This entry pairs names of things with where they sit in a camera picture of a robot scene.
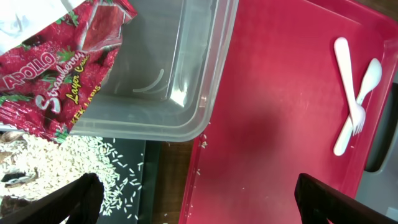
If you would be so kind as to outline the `red ketchup packet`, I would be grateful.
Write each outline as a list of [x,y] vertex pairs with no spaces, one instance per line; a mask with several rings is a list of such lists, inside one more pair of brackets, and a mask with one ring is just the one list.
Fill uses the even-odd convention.
[[123,26],[136,14],[127,0],[83,1],[1,54],[1,123],[64,142],[100,91]]

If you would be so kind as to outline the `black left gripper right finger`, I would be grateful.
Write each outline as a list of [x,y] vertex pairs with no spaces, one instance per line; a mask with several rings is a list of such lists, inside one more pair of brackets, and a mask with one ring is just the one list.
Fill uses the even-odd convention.
[[397,224],[306,173],[299,174],[294,196],[303,224]]

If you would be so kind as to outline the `pink plastic fork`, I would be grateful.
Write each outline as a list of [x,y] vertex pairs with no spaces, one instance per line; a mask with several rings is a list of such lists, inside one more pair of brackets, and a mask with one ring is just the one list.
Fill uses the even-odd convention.
[[348,102],[350,118],[353,127],[352,135],[357,135],[363,130],[366,119],[364,108],[357,103],[354,95],[353,85],[353,69],[351,64],[351,55],[349,51],[348,41],[344,37],[339,37],[333,44],[335,57],[340,70],[343,87],[345,89],[346,99]]

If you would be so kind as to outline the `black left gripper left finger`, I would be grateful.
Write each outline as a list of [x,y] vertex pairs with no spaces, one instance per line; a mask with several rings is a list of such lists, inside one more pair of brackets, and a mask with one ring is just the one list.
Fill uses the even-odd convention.
[[94,173],[79,179],[46,197],[5,216],[1,224],[96,224],[104,199],[104,186]]

